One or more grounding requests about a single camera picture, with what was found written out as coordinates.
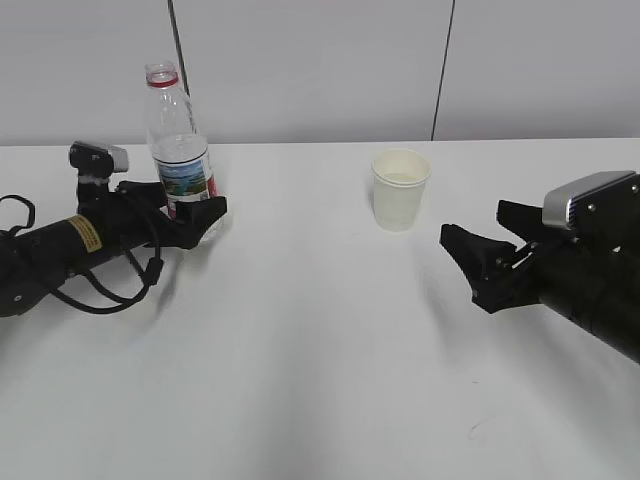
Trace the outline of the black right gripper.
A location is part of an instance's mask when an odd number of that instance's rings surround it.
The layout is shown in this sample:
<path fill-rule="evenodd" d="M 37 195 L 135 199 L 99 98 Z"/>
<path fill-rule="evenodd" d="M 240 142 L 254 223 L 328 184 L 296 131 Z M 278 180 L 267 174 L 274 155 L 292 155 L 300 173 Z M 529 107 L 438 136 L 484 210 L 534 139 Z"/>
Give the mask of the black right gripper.
<path fill-rule="evenodd" d="M 496 220 L 522 240 L 543 240 L 542 209 L 500 200 Z M 489 313 L 544 304 L 562 314 L 637 314 L 639 239 L 600 248 L 584 241 L 514 244 L 443 224 L 440 244 Z"/>

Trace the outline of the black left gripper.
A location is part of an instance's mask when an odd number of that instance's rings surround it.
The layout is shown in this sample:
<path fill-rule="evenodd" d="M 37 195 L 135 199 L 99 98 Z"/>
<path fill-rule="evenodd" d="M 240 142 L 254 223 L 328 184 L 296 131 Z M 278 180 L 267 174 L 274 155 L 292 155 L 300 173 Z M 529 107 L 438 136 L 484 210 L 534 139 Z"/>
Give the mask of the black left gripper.
<path fill-rule="evenodd" d="M 168 216 L 167 198 L 159 182 L 121 181 L 115 189 L 107 180 L 78 178 L 77 213 L 96 228 L 104 245 L 128 248 L 195 248 L 211 240 L 226 215 L 227 199 L 214 196 L 197 202 L 177 202 Z"/>

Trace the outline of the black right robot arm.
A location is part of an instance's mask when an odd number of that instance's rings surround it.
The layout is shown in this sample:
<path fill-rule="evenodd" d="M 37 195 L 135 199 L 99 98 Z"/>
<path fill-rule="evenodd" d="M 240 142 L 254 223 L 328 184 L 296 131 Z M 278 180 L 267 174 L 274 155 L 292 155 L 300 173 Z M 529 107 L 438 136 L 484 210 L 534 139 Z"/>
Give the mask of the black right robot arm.
<path fill-rule="evenodd" d="M 639 359 L 639 221 L 608 246 L 544 225 L 539 207 L 502 200 L 498 223 L 522 248 L 444 224 L 440 244 L 469 283 L 472 301 L 489 314 L 541 304 L 611 346 Z"/>

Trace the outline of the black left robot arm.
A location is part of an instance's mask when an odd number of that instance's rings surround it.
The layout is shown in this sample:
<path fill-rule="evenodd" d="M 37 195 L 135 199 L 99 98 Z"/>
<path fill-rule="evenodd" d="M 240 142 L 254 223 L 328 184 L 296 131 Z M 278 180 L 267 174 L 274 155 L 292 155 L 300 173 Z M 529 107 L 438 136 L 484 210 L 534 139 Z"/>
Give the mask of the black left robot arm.
<path fill-rule="evenodd" d="M 227 200 L 214 196 L 199 202 L 177 203 L 178 216 L 162 210 L 166 195 L 161 183 L 122 181 L 115 190 L 97 185 L 77 189 L 78 212 L 67 219 L 36 228 L 35 206 L 17 196 L 28 209 L 27 221 L 1 233 L 1 315 L 22 315 L 48 295 L 85 313 L 107 315 L 142 301 L 158 283 L 165 248 L 191 250 L 227 212 Z M 132 297 L 108 290 L 94 268 L 117 257 L 127 258 L 142 288 Z M 94 307 L 64 294 L 65 282 L 83 276 L 112 301 Z"/>

